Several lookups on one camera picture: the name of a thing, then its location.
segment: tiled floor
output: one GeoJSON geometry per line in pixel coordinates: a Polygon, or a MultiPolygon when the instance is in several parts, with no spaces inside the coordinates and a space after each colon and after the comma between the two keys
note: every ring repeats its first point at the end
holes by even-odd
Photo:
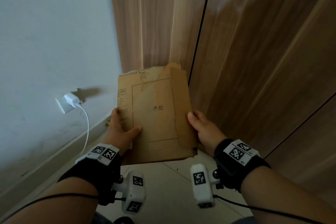
{"type": "MultiPolygon", "coordinates": [[[[129,215],[135,224],[222,224],[252,215],[249,209],[223,203],[217,199],[214,208],[199,209],[193,197],[189,173],[191,165],[197,163],[204,164],[209,170],[216,168],[213,159],[202,152],[195,158],[180,161],[122,166],[121,174],[124,177],[131,170],[140,171],[145,177],[146,202],[140,213],[129,215]]],[[[213,192],[229,200],[245,203],[241,194],[234,190],[216,190],[214,187],[213,192]]],[[[111,221],[127,216],[121,211],[120,201],[108,206],[98,206],[97,211],[111,221]]]]}

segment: black wrist strap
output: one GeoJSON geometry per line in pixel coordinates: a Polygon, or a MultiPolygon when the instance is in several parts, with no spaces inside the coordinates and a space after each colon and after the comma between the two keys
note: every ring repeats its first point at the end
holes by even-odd
{"type": "Polygon", "coordinates": [[[245,177],[254,169],[260,166],[266,166],[271,168],[271,166],[259,156],[254,156],[246,164],[246,166],[241,165],[239,162],[232,159],[228,154],[223,152],[223,150],[233,142],[232,139],[223,140],[216,148],[214,160],[217,163],[217,173],[221,183],[229,189],[236,189],[240,192],[240,188],[245,177]]]}
{"type": "Polygon", "coordinates": [[[84,179],[97,189],[99,204],[107,205],[113,202],[114,195],[111,192],[111,187],[113,182],[118,181],[120,178],[121,162],[122,157],[119,154],[113,158],[113,161],[108,166],[95,159],[84,158],[66,171],[58,182],[69,177],[84,179]]]}

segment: white wall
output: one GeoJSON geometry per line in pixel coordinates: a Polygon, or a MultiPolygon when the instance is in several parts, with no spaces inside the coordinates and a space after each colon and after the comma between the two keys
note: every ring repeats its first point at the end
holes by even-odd
{"type": "Polygon", "coordinates": [[[0,192],[86,130],[55,98],[98,88],[94,124],[116,106],[121,73],[111,0],[0,0],[0,192]]]}

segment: baseboard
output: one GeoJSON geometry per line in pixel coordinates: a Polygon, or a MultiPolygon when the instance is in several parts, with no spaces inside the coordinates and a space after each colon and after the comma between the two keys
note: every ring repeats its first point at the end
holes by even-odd
{"type": "MultiPolygon", "coordinates": [[[[110,114],[91,126],[88,146],[103,134],[107,128],[105,123],[110,114]]],[[[27,196],[36,190],[49,178],[55,176],[65,164],[75,158],[83,149],[86,132],[83,132],[68,144],[56,151],[43,161],[38,167],[29,171],[18,183],[0,194],[0,216],[4,217],[8,211],[20,204],[27,196]]]]}

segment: hand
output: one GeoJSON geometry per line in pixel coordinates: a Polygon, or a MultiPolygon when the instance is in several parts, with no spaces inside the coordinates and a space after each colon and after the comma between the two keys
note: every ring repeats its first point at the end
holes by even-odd
{"type": "Polygon", "coordinates": [[[131,142],[140,134],[142,127],[136,126],[131,130],[124,132],[119,123],[118,108],[114,108],[111,113],[110,125],[107,134],[102,143],[110,144],[119,149],[119,154],[122,156],[131,145],[131,142]]]}
{"type": "Polygon", "coordinates": [[[198,131],[199,140],[204,145],[206,152],[213,156],[216,147],[227,137],[200,111],[189,112],[188,121],[198,131]]]}

